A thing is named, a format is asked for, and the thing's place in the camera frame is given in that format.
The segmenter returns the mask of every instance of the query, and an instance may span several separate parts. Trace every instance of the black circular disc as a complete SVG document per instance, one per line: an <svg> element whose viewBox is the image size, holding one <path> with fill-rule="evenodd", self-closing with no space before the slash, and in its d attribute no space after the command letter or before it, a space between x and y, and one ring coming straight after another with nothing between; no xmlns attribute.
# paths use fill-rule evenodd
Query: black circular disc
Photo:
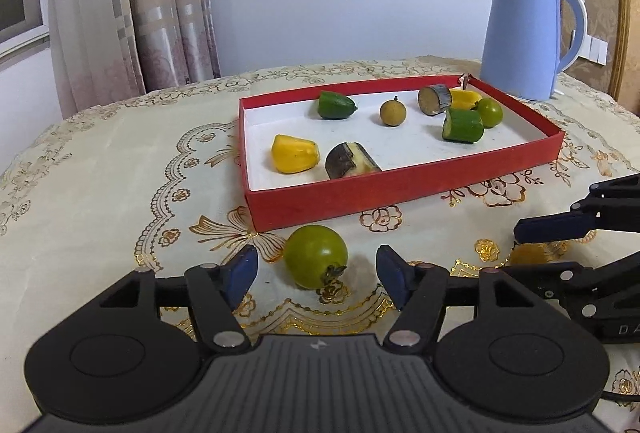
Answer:
<svg viewBox="0 0 640 433"><path fill-rule="evenodd" d="M199 368L196 343L182 331L128 309L105 309L41 337L24 374L44 412L100 424L151 415L183 393Z"/></svg>
<svg viewBox="0 0 640 433"><path fill-rule="evenodd" d="M492 415L544 422L590 411L609 358L591 334L558 317L477 318L440 340L434 367L452 393Z"/></svg>

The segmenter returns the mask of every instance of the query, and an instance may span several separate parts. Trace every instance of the curtain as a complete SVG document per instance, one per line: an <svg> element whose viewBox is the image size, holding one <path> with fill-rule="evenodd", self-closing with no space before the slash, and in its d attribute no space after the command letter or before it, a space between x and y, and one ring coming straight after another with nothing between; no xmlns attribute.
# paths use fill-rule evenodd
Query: curtain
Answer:
<svg viewBox="0 0 640 433"><path fill-rule="evenodd" d="M49 0L63 115L220 76L209 0Z"/></svg>

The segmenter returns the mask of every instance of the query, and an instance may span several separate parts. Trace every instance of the yellow pepper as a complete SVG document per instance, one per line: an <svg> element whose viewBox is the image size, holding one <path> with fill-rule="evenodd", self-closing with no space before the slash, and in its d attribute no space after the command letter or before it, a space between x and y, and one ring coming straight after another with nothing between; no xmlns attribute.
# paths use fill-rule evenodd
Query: yellow pepper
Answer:
<svg viewBox="0 0 640 433"><path fill-rule="evenodd" d="M482 95L473 90L452 89L451 92L451 108L459 110L471 110L476 103L482 99Z"/></svg>
<svg viewBox="0 0 640 433"><path fill-rule="evenodd" d="M278 134L271 145L271 158L280 173L300 173L320 162L320 151L312 140Z"/></svg>

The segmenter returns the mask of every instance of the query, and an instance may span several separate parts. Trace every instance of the blue kettle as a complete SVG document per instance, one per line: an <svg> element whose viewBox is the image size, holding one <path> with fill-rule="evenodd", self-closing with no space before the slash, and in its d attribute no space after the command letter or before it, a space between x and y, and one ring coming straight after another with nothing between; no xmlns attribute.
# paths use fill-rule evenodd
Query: blue kettle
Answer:
<svg viewBox="0 0 640 433"><path fill-rule="evenodd" d="M560 0L492 0L480 79L519 98L549 99L556 75L576 60L587 31L584 0L566 1L576 28L561 57Z"/></svg>

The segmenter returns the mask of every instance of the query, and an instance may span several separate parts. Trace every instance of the table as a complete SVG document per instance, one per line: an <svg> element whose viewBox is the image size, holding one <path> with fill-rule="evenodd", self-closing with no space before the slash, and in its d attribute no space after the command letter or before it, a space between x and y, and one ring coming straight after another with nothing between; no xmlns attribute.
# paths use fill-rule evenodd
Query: table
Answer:
<svg viewBox="0 0 640 433"><path fill-rule="evenodd" d="M325 222L350 250L349 268L321 291L303 291L278 261L291 229L256 233L238 182L238 99L309 84L416 74L478 75L476 61L419 57L262 70L81 112L48 129L0 178L0 433L37 416L22 376L29 346L139 265L160 276L258 249L256 282L236 311L259 333L383 335L397 311L374 270L388 243L405 259L455 275L503 264L522 217L567 210L588 186L638 172L640 120L601 92L560 74L556 95L531 103L566 138L558 160L482 184ZM640 249L640 235L598 231L541 245L545 261L603 265ZM162 318L193 334L184 309ZM447 315L446 328L467 317ZM607 347L608 388L640 393L640 347ZM640 432L637 405L604 402L615 431Z"/></svg>

